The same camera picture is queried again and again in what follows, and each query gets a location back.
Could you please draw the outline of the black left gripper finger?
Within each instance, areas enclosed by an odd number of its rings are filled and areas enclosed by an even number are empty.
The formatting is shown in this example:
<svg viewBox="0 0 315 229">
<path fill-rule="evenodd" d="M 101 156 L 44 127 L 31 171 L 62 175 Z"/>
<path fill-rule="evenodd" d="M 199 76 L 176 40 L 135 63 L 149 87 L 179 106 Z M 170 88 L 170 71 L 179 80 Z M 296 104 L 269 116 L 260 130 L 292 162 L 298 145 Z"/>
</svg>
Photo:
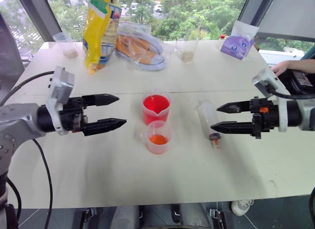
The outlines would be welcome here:
<svg viewBox="0 0 315 229">
<path fill-rule="evenodd" d="M 97 120 L 93 123 L 84 123 L 82 126 L 82 133 L 84 136 L 106 133 L 116 130 L 126 123 L 125 119 L 107 118 Z"/>
<path fill-rule="evenodd" d="M 119 97 L 111 94 L 97 94 L 82 96 L 85 106 L 104 106 L 119 100 Z"/>
</svg>

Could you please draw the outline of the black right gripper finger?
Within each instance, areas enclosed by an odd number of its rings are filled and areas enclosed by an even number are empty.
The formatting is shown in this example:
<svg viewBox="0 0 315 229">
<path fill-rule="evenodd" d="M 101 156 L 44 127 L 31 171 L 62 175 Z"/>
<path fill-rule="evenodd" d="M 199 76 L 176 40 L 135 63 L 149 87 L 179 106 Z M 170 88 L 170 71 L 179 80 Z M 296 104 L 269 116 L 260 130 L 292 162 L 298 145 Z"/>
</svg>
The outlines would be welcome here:
<svg viewBox="0 0 315 229">
<path fill-rule="evenodd" d="M 229 102 L 218 107 L 217 111 L 223 113 L 250 112 L 250 102 L 249 101 Z"/>
<path fill-rule="evenodd" d="M 211 129 L 225 133 L 225 134 L 250 134 L 253 135 L 253 123 L 252 122 L 220 122 L 214 125 L 211 125 Z"/>
</svg>

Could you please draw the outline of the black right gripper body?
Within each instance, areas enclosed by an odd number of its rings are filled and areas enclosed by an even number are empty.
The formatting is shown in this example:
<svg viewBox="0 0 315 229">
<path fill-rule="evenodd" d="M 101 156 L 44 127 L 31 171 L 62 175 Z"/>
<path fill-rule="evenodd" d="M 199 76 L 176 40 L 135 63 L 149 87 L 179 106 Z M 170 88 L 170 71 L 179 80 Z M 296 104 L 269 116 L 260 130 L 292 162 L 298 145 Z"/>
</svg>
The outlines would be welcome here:
<svg viewBox="0 0 315 229">
<path fill-rule="evenodd" d="M 278 105 L 267 98 L 254 97 L 249 101 L 249 110 L 252 116 L 251 136 L 261 139 L 262 132 L 269 132 L 279 126 Z"/>
</svg>

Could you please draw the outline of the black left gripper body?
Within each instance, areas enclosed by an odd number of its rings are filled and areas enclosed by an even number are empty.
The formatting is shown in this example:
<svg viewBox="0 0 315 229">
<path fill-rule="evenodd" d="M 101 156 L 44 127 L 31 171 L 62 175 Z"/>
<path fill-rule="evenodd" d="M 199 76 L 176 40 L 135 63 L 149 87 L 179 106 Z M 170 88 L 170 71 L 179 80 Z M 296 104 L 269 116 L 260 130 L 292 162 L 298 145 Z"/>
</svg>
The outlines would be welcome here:
<svg viewBox="0 0 315 229">
<path fill-rule="evenodd" d="M 84 109 L 87 108 L 84 96 L 69 98 L 59 111 L 62 127 L 66 131 L 83 132 L 86 131 L 87 118 L 84 115 Z"/>
</svg>

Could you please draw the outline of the bare person hand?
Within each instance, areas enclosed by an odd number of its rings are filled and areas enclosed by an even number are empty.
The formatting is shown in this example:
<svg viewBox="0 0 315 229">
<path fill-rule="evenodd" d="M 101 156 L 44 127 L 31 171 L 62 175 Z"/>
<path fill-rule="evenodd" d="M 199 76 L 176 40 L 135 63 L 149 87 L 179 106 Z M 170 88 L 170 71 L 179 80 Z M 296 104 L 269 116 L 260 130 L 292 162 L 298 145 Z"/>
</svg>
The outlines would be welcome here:
<svg viewBox="0 0 315 229">
<path fill-rule="evenodd" d="M 271 67 L 271 70 L 275 73 L 276 76 L 280 76 L 287 69 L 290 69 L 290 64 L 291 64 L 291 61 L 283 61 Z"/>
</svg>

